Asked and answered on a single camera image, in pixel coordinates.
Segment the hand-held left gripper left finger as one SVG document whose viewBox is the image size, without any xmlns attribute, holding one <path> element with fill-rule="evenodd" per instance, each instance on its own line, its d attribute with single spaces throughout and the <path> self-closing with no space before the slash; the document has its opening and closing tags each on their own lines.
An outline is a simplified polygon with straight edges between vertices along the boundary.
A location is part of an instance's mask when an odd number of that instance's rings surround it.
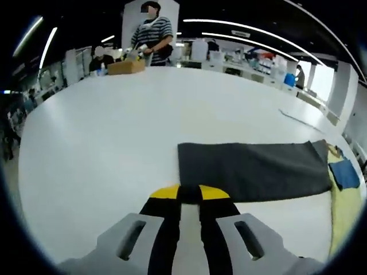
<svg viewBox="0 0 367 275">
<path fill-rule="evenodd" d="M 178 184 L 153 192 L 139 213 L 131 213 L 97 240 L 112 245 L 114 263 L 103 274 L 172 274 L 180 235 L 181 202 Z"/>
</svg>

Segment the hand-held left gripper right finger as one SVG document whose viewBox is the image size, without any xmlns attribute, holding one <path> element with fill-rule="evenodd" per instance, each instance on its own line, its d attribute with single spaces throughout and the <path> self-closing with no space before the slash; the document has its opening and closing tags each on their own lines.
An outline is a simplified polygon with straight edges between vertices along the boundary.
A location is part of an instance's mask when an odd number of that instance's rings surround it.
<svg viewBox="0 0 367 275">
<path fill-rule="evenodd" d="M 230 196 L 200 185 L 199 219 L 210 274 L 285 274 L 281 236 L 249 214 L 240 214 Z"/>
</svg>

